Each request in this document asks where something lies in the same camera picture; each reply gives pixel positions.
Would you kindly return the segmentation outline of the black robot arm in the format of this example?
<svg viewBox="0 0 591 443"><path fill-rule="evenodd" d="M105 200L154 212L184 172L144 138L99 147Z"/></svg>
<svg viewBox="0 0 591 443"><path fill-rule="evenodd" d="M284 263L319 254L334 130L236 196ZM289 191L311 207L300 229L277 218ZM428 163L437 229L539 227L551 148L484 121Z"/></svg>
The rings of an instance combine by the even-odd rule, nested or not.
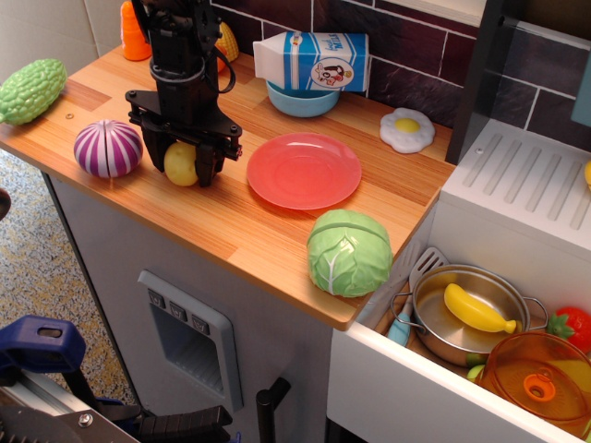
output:
<svg viewBox="0 0 591 443"><path fill-rule="evenodd" d="M199 185L210 186L225 160L242 154L242 129L223 113L220 95L235 85L218 82L218 65L227 61L217 48L221 19L208 1L135 1L132 4L151 47L154 91L131 90L129 120L139 126L153 165L164 169L166 153L185 142L196 153Z"/></svg>

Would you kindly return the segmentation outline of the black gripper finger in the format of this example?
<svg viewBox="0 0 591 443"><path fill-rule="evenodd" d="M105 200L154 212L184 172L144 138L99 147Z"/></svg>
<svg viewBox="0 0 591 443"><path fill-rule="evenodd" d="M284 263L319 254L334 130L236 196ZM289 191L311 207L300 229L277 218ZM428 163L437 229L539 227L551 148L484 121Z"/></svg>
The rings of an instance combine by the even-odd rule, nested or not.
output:
<svg viewBox="0 0 591 443"><path fill-rule="evenodd" d="M164 157L168 149L177 142L177 137L171 132L172 126L165 123L159 126L142 127L144 144L151 157L153 166L161 173L164 172Z"/></svg>
<svg viewBox="0 0 591 443"><path fill-rule="evenodd" d="M215 175L223 169L225 157L223 150L217 146L200 143L196 147L195 170L200 187L207 187Z"/></svg>

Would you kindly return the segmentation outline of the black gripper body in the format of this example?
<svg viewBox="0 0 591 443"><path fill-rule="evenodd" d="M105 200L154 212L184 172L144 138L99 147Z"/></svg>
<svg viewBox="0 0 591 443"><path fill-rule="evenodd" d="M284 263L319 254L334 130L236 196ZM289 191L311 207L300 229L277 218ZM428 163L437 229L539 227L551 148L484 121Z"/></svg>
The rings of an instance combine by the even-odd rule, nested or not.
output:
<svg viewBox="0 0 591 443"><path fill-rule="evenodd" d="M238 160L242 154L242 128L218 106L218 93L205 80L161 82L158 89L130 90L129 120L142 127L169 123L177 140L188 144L216 142L225 158Z"/></svg>

